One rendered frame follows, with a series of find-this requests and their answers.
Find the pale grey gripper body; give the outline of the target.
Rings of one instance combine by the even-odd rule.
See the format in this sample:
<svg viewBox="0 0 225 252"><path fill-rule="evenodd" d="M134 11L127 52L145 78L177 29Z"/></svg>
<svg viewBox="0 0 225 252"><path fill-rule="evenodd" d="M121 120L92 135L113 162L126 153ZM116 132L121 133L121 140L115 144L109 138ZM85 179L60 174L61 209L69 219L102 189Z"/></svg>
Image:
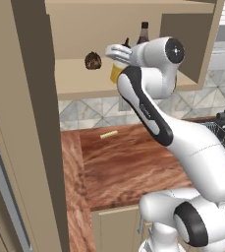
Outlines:
<svg viewBox="0 0 225 252"><path fill-rule="evenodd" d="M130 63L132 49L121 44L111 44L106 47L105 56L125 64Z"/></svg>

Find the beige wall cabinet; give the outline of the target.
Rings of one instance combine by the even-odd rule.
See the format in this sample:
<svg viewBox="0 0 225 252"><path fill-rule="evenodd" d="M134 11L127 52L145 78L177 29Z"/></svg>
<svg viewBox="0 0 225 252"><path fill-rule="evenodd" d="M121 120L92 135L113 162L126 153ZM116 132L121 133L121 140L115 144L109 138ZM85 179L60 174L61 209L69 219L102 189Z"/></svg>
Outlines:
<svg viewBox="0 0 225 252"><path fill-rule="evenodd" d="M149 23L149 37L160 37L162 14L169 0L46 0L55 51L58 98L79 99L116 95L110 82L112 60L106 46L138 41L142 22ZM88 70L84 59L96 52L100 69Z"/></svg>

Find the brown round fuzzy ball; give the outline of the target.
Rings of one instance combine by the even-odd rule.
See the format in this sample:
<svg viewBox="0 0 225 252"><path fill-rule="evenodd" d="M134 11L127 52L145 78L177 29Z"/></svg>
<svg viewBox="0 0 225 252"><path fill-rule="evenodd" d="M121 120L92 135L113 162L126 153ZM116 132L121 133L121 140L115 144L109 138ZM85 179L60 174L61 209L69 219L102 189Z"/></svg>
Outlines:
<svg viewBox="0 0 225 252"><path fill-rule="evenodd" d="M96 70L100 69L102 66L102 61L100 56L96 53L91 51L84 59L85 67L88 70Z"/></svg>

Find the tall beige cabinet panel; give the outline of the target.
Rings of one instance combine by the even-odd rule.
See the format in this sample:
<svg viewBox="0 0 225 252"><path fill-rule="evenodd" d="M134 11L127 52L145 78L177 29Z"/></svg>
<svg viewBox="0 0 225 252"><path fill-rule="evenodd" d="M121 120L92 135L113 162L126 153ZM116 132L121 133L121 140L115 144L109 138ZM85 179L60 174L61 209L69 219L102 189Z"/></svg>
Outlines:
<svg viewBox="0 0 225 252"><path fill-rule="evenodd" d="M0 156L33 252L70 252L45 0L0 0ZM0 252L22 252L1 193Z"/></svg>

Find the yellow mustard bottle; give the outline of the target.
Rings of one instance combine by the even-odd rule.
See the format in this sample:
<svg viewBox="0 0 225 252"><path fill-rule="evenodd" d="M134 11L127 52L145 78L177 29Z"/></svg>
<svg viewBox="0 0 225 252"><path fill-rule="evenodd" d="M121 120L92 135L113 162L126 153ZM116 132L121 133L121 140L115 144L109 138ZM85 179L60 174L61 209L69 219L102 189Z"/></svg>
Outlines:
<svg viewBox="0 0 225 252"><path fill-rule="evenodd" d="M120 75L120 73L127 67L126 64L121 63L119 61L115 61L112 65L112 70L111 70L111 74L110 74L110 80L112 83L116 84L117 83L117 79L118 76Z"/></svg>

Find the small yellow stick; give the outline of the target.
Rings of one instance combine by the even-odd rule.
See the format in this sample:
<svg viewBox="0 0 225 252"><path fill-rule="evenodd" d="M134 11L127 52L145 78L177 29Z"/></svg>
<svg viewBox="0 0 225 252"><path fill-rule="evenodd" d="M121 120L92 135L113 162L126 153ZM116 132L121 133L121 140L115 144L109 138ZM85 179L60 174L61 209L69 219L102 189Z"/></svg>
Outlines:
<svg viewBox="0 0 225 252"><path fill-rule="evenodd" d="M102 134L100 135L100 139L105 139L105 138L108 138L108 137L111 137L111 136L115 136L118 134L118 131L115 130L115 131L110 131L110 132L107 132L105 134Z"/></svg>

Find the beige base cabinet door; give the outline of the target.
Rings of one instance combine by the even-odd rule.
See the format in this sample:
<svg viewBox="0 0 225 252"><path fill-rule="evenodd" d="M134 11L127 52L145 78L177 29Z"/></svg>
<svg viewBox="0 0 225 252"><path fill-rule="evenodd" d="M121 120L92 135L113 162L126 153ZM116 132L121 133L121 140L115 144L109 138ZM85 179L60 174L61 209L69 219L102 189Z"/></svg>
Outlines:
<svg viewBox="0 0 225 252"><path fill-rule="evenodd" d="M146 222L142 234L138 234L140 211L137 205L92 212L91 225L96 252L139 252L151 227L151 223Z"/></svg>

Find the dark syrup bottle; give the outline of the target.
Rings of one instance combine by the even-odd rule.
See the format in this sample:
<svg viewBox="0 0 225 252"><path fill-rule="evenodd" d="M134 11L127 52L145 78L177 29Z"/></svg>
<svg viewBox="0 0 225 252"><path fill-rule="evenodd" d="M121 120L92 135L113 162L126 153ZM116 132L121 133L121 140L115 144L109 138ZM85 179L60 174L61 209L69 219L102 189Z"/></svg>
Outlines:
<svg viewBox="0 0 225 252"><path fill-rule="evenodd" d="M148 41L148 22L141 23L141 33L138 39L138 44Z"/></svg>

